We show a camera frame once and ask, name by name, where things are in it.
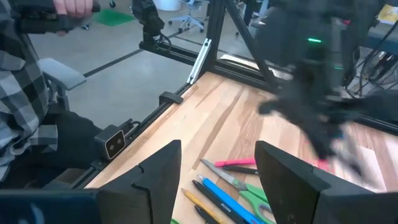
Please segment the plaid shirt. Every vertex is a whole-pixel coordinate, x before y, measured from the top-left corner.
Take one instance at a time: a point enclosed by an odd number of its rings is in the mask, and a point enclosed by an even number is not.
[[[27,35],[15,32],[8,3],[0,0],[0,181],[26,151],[57,150],[49,91]]]

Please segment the hand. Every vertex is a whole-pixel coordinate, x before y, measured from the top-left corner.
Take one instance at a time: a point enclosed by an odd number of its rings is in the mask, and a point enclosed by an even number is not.
[[[58,15],[82,18],[91,15],[93,0],[53,0]]]

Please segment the green led light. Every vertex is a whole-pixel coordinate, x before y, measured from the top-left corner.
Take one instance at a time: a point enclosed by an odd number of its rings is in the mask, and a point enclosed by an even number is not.
[[[314,43],[322,43],[322,40],[314,39],[314,38],[308,38],[307,39],[309,42],[314,42]]]

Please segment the gray floor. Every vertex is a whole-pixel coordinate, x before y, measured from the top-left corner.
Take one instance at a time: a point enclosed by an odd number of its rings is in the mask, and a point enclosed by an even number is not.
[[[103,9],[109,8],[107,0],[100,0],[100,3]],[[130,1],[117,1],[114,10],[129,13],[129,6]],[[204,17],[205,13],[206,6],[193,12],[198,17]],[[177,35],[180,24],[175,22],[170,26],[167,21],[187,14],[187,9],[159,11],[159,14],[166,22],[162,32]],[[232,20],[226,15],[219,57],[225,52],[251,57],[241,38],[235,37],[235,32]],[[176,46],[198,52],[205,37],[206,32],[201,34],[197,27],[193,27],[171,41]],[[107,27],[93,21],[90,30],[75,29],[65,37],[45,34],[30,38],[40,58],[52,57],[81,73],[88,73],[137,52],[142,40],[142,25],[135,20]],[[71,110],[93,120],[101,128],[119,125],[129,118],[140,121],[156,109],[162,92],[174,92],[185,83],[191,69],[191,66],[150,52],[139,52],[89,76],[84,85],[70,91]]]

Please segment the blue pen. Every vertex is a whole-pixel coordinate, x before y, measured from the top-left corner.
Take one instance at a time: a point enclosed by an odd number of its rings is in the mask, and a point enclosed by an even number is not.
[[[217,185],[215,185],[211,180],[207,179],[202,175],[198,175],[203,181],[203,185],[211,190],[218,198],[220,198],[225,204],[227,204],[231,209],[233,209],[238,215],[240,215],[245,221],[250,224],[265,224],[255,217],[251,212],[247,211],[242,205],[231,198],[227,193],[221,190]]]

